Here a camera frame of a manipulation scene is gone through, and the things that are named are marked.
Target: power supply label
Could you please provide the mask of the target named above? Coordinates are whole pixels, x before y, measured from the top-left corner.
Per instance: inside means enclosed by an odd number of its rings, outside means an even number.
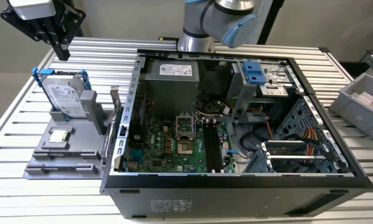
[[[75,88],[68,85],[49,85],[48,87],[61,112],[69,117],[85,116]]]
[[[192,76],[192,65],[163,64],[159,74],[164,76]]]
[[[152,212],[189,212],[193,200],[188,199],[155,199],[151,200]]]

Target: gray plastic bin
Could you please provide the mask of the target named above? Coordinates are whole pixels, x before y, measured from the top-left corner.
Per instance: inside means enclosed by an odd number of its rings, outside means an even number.
[[[340,95],[331,105],[331,111],[373,137],[373,78],[362,74],[339,92]],[[360,97],[361,100],[358,100],[354,97],[357,95],[366,97]]]

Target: aluminum extrusion table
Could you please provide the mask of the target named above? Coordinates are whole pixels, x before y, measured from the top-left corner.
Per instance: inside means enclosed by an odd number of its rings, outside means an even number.
[[[111,85],[120,87],[121,99],[125,99],[137,49],[176,50],[176,42],[76,38],[69,46],[69,61],[59,61],[51,50],[39,67],[67,71],[85,69],[99,93],[97,101],[105,109],[112,109]],[[332,54],[319,48],[243,45],[229,49],[216,44],[215,49],[217,53],[293,57],[325,107],[336,99],[339,89],[352,81]],[[49,108],[47,97],[31,78],[0,120],[0,223],[141,222],[124,220],[111,197],[100,195],[100,180],[23,179],[25,165],[51,119]],[[373,138],[365,136],[340,117],[331,116],[373,182]],[[313,218],[169,219],[143,222],[373,224],[373,192]]]

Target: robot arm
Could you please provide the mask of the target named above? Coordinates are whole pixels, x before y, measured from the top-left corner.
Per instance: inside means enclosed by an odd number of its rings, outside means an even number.
[[[253,34],[253,0],[185,0],[180,51],[212,52],[215,40],[237,48]]]
[[[35,41],[52,45],[61,61],[71,54],[69,43],[85,19],[85,13],[64,0],[8,0],[1,18]]]

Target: motherboard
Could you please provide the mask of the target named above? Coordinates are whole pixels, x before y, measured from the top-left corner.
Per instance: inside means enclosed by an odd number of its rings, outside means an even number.
[[[128,163],[131,172],[212,172],[209,164],[219,164],[219,172],[235,173],[229,138],[225,123],[209,121],[188,122],[188,117],[181,119],[157,119],[148,121],[147,138],[140,147],[133,147]],[[209,137],[207,128],[213,128],[215,138]],[[193,136],[180,136],[179,133],[193,133]]]

